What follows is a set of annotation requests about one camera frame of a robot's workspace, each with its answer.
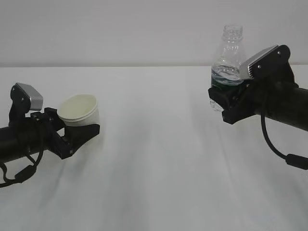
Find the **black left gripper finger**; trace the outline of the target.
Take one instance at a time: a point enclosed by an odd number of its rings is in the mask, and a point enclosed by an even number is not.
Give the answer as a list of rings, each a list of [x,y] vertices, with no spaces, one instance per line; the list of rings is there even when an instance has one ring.
[[[46,107],[44,109],[44,115],[47,116],[47,121],[54,130],[60,130],[65,128],[65,123],[58,116],[57,109]]]
[[[90,124],[79,127],[66,126],[64,128],[64,142],[68,153],[74,154],[81,146],[100,134],[99,124]]]

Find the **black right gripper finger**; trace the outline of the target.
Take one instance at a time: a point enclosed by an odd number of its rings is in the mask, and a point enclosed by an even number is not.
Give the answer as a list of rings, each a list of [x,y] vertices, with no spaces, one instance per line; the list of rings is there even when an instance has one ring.
[[[240,103],[246,91],[246,85],[212,85],[209,90],[209,98],[217,103],[223,110],[229,110]]]

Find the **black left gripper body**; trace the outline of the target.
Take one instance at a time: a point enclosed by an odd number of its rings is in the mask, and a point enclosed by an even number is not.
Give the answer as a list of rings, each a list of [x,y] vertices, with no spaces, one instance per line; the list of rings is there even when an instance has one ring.
[[[58,134],[61,129],[54,130],[47,121],[47,116],[44,115],[44,112],[33,112],[30,114],[30,118],[38,128],[39,139],[43,140],[44,150],[49,150],[62,160],[72,156],[72,154],[68,153],[68,147],[63,140],[64,135],[60,136]]]

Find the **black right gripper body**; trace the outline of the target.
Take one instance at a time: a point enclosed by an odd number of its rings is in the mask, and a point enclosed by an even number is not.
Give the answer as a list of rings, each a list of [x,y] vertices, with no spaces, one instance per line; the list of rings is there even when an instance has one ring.
[[[222,119],[228,124],[260,114],[266,98],[267,88],[264,84],[246,84],[237,94],[228,98],[228,107],[222,112]]]

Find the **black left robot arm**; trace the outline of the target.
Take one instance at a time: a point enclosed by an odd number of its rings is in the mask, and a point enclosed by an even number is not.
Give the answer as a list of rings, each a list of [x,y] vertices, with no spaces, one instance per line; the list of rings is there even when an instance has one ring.
[[[10,162],[38,153],[42,148],[61,159],[71,157],[86,142],[100,134],[99,124],[67,126],[54,108],[34,112],[0,129],[0,161]]]

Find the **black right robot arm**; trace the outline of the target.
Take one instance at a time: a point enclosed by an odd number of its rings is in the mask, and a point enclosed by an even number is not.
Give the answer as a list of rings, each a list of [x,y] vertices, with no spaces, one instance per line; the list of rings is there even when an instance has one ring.
[[[222,107],[223,121],[228,124],[264,115],[295,128],[308,129],[308,91],[295,82],[289,64],[267,77],[245,80],[237,86],[212,85],[208,94]]]

